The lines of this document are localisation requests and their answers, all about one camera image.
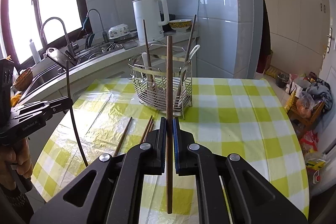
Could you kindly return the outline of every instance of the electric kettle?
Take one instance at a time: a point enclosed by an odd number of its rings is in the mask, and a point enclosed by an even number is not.
[[[162,3],[164,21],[161,21],[159,1]],[[169,22],[167,0],[135,0],[133,8],[139,41],[145,42],[143,20],[146,23],[148,41],[163,38],[162,26]]]

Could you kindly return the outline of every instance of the stainless steel utensil holder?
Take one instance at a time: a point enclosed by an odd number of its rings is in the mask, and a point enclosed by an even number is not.
[[[185,50],[182,47],[173,46],[173,48]],[[165,60],[167,65],[167,56],[150,54],[152,64],[157,63],[159,59]],[[177,62],[182,62],[183,66],[178,67]],[[130,58],[128,62],[131,68],[131,77],[134,84],[135,92],[140,103],[166,113],[166,70],[161,71],[155,65],[152,67],[144,66],[142,55]],[[173,57],[173,115],[181,116],[184,120],[184,110],[187,106],[192,106],[192,62],[188,60],[184,63],[184,57]]]

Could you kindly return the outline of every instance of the person's hand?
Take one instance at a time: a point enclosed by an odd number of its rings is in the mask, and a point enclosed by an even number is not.
[[[0,184],[8,190],[14,190],[16,183],[6,166],[6,162],[17,163],[17,173],[23,175],[24,178],[29,178],[33,174],[33,165],[29,154],[29,146],[27,138],[21,140],[22,149],[18,154],[15,154],[12,148],[0,146]]]

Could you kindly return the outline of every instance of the kitchen sink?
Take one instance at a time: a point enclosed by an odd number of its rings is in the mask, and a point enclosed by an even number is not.
[[[99,58],[106,54],[110,54],[112,52],[116,52],[121,49],[122,49],[122,46],[120,46],[117,43],[108,43],[108,44],[100,44],[96,47],[82,50],[76,55],[77,65],[71,68],[70,70],[76,67],[79,67],[92,60],[95,60],[96,58]],[[55,78],[59,77],[63,73],[65,73],[65,70],[60,65],[57,65],[57,64],[46,69],[45,71],[43,71],[42,73],[40,73],[39,75],[33,78],[32,83],[25,90],[22,97],[20,98],[20,101],[23,100],[28,95],[30,95],[31,93],[33,93],[38,88],[40,88],[42,85],[45,85],[51,80],[54,80]]]
[[[29,87],[25,90],[25,92],[23,93],[21,100],[30,95],[34,90],[36,90],[37,88],[39,88],[40,86],[48,83],[49,81],[51,81],[52,79],[58,77],[59,75],[63,74],[65,72],[64,69],[61,68],[60,65],[53,65],[52,67],[46,69],[45,71],[43,71],[42,73],[40,73],[39,75],[37,75],[36,77],[33,78],[32,83],[29,85]]]

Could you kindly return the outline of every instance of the window frame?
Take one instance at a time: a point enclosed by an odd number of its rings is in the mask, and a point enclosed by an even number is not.
[[[14,65],[17,71],[20,72],[23,69],[33,66],[35,63],[34,63],[32,56],[28,58],[26,61],[24,61],[22,64],[20,64],[18,61],[12,35],[11,35],[11,29],[10,29],[10,23],[9,23],[8,1],[9,0],[1,0],[1,3],[0,3],[0,17],[1,17],[1,28],[2,28],[3,41],[4,41],[7,54],[11,55],[12,61],[14,62]],[[40,10],[39,10],[39,2],[38,0],[32,0],[32,2],[34,5],[37,28],[38,30],[40,30],[43,23],[41,20],[41,15],[40,15]],[[80,20],[81,22],[84,22],[86,18],[86,14],[87,14],[86,0],[77,0],[77,6],[78,6]],[[91,24],[89,20],[85,25],[85,31],[86,33],[92,32],[92,28],[91,28]],[[82,37],[84,34],[85,33],[81,31],[81,28],[79,28],[79,29],[76,29],[68,33],[68,36],[69,36],[70,41],[76,41],[78,40],[78,38]],[[47,48],[55,47],[55,48],[60,49],[61,47],[65,47],[67,45],[65,35],[50,42],[49,44],[47,44],[47,41],[45,40],[45,37],[43,36],[41,42],[43,45],[43,48],[39,50],[39,54],[41,58],[43,58],[43,54],[46,52]]]

